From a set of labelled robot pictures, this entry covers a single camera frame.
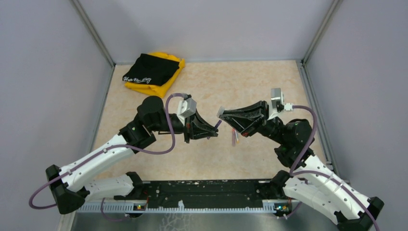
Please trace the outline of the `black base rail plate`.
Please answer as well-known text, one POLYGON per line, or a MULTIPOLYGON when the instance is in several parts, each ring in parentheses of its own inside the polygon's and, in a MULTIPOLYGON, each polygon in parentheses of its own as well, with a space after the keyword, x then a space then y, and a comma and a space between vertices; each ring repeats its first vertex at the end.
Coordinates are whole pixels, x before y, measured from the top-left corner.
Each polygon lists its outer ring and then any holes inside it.
POLYGON ((293 209, 281 184, 271 180, 145 181, 114 199, 145 201, 136 209, 146 212, 271 212, 281 217, 293 209))

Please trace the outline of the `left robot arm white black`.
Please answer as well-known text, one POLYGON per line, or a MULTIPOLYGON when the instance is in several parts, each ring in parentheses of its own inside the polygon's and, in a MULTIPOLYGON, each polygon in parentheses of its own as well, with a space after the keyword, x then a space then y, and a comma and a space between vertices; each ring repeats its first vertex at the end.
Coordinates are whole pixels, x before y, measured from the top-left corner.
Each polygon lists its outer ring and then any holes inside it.
POLYGON ((145 186, 135 172, 102 180, 97 180, 96 176, 136 153, 147 153, 148 146, 156 141, 155 132, 169 134, 171 139, 181 134, 186 143, 217 137, 217 127, 199 115, 196 101, 185 93, 178 94, 178 97, 181 101, 177 112, 172 114, 168 111, 168 101, 158 96, 145 98, 137 107, 135 118, 101 147, 71 164, 48 167, 49 188, 59 213, 72 213, 88 201, 103 198, 144 199, 145 186))

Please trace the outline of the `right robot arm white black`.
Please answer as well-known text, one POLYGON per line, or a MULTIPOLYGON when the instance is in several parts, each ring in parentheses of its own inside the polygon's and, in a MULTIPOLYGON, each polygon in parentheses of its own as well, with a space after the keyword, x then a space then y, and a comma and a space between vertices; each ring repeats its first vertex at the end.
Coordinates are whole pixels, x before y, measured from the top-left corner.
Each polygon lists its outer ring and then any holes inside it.
POLYGON ((341 231, 379 230, 377 218, 384 202, 352 188, 314 154, 310 145, 316 122, 306 119, 282 122, 279 113, 296 108, 281 100, 259 101, 238 109, 220 108, 217 116, 243 137, 258 133, 278 144, 274 151, 289 171, 280 171, 273 178, 273 196, 298 200, 323 214, 341 231))

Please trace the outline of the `dark purple gel pen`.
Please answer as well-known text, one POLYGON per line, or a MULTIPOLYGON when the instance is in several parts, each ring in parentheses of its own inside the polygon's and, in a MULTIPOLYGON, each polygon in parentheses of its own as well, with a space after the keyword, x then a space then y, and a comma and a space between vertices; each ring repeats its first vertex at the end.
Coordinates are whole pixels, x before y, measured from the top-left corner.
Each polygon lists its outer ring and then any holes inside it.
POLYGON ((215 130, 218 129, 218 127, 220 126, 221 123, 222 123, 222 120, 218 120, 218 122, 215 125, 215 130))

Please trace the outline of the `yellow folded cloth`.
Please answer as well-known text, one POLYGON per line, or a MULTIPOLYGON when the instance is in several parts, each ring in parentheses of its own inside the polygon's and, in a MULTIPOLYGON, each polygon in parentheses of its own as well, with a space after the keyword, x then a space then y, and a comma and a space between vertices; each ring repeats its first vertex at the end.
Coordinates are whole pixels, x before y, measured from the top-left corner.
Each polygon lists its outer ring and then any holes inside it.
POLYGON ((166 58, 169 60, 173 61, 178 61, 179 62, 179 69, 176 71, 176 73, 173 75, 173 77, 164 85, 162 86, 154 86, 154 85, 143 85, 143 84, 136 84, 136 83, 130 83, 130 82, 125 82, 124 81, 124 86, 130 90, 146 94, 149 96, 158 96, 160 98, 163 98, 170 87, 173 85, 177 77, 180 75, 182 69, 185 67, 185 60, 183 58, 178 58, 174 55, 165 53, 165 52, 151 52, 147 53, 149 55, 157 56, 160 58, 166 58))

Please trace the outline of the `mauve pen with red tip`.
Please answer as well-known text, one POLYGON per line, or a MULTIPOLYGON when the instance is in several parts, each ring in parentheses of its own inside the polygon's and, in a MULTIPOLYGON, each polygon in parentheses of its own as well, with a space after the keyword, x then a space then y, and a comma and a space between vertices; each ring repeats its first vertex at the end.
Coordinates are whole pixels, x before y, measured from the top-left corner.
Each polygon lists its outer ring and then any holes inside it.
POLYGON ((235 147, 236 142, 235 142, 235 137, 234 137, 234 129, 232 129, 232 131, 231 131, 231 136, 232 136, 232 146, 235 147))

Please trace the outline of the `black folded cloth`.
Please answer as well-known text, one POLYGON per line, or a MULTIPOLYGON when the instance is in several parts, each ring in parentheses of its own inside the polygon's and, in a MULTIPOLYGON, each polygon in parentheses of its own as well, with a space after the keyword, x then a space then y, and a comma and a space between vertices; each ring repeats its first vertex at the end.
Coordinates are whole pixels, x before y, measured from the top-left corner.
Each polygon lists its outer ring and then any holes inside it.
POLYGON ((123 75, 125 82, 162 86, 179 69, 179 62, 149 54, 141 54, 130 70, 123 75))

